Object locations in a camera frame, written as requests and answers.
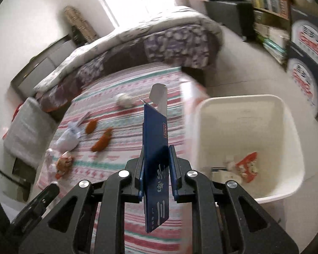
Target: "blue card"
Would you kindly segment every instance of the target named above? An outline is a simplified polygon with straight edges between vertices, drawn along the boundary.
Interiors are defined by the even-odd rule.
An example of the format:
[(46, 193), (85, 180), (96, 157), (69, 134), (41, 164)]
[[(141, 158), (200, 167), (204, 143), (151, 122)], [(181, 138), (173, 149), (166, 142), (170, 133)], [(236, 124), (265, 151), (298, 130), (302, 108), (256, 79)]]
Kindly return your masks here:
[(144, 208), (146, 232), (152, 232), (169, 218), (169, 147), (167, 118), (145, 103)]

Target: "pink striped blanket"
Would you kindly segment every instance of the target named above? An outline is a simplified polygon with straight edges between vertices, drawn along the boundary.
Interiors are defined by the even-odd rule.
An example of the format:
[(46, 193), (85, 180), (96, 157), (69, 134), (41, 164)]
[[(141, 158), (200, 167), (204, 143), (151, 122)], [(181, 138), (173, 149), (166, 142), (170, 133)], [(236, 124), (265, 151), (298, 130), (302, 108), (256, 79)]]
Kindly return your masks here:
[[(76, 121), (87, 112), (89, 117), (79, 126), (84, 129), (91, 119), (99, 122), (90, 135), (82, 135), (79, 145), (72, 151), (75, 161), (67, 175), (59, 180), (60, 197), (64, 196), (79, 181), (92, 183), (107, 179), (111, 174), (124, 169), (129, 159), (140, 155), (142, 147), (143, 104), (139, 100), (131, 109), (116, 106), (119, 93), (137, 95), (149, 102), (149, 93), (155, 83), (163, 83), (168, 89), (167, 124), (169, 144), (174, 144), (177, 154), (184, 154), (184, 115), (180, 92), (180, 67), (152, 68), (138, 71), (122, 71), (107, 76), (76, 97), (61, 121), (50, 148), (67, 129), (69, 121)], [(113, 127), (113, 139), (106, 150), (92, 153), (90, 148), (104, 130)], [(37, 185), (48, 185), (44, 163)], [(170, 193), (170, 218), (152, 233), (145, 232), (143, 203), (125, 206), (125, 248), (127, 253), (179, 253), (181, 241), (181, 209)]]

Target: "orange food piece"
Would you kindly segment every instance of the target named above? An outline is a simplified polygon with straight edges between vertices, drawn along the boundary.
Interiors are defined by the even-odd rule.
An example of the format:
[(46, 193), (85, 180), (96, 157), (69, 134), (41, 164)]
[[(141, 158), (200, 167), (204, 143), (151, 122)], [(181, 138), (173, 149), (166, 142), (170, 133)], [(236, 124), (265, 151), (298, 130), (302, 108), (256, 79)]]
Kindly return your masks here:
[(88, 135), (90, 133), (92, 133), (95, 130), (96, 126), (97, 126), (97, 122), (98, 122), (97, 119), (90, 120), (88, 122), (87, 126), (86, 126), (85, 133), (88, 134)]
[(113, 131), (113, 128), (108, 128), (104, 132), (104, 134), (100, 137), (100, 139), (93, 145), (93, 147), (91, 148), (91, 151), (101, 152), (102, 150), (104, 150), (112, 138), (112, 131)]

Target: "white ball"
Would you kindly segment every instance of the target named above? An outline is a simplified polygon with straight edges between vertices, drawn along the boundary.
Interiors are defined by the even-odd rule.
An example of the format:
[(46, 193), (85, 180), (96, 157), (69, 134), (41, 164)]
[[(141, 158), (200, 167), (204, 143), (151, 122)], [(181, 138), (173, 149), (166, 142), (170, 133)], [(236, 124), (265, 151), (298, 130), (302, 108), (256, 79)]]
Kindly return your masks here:
[(131, 96), (129, 96), (126, 93), (120, 93), (116, 96), (117, 99), (117, 104), (120, 107), (129, 109), (132, 108), (134, 106), (134, 100)]

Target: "tiled floor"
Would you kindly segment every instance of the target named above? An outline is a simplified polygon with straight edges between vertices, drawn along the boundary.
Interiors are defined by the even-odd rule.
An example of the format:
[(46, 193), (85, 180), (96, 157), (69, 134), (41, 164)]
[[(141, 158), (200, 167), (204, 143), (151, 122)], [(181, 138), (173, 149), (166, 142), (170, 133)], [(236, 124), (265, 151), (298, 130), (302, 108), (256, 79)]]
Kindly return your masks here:
[(224, 46), (217, 58), (216, 71), (210, 70), (207, 90), (211, 97), (273, 94), (289, 106), (300, 137), (305, 182), (284, 200), (286, 231), (299, 250), (318, 232), (318, 121), (300, 89), (263, 47), (245, 43), (223, 27)]

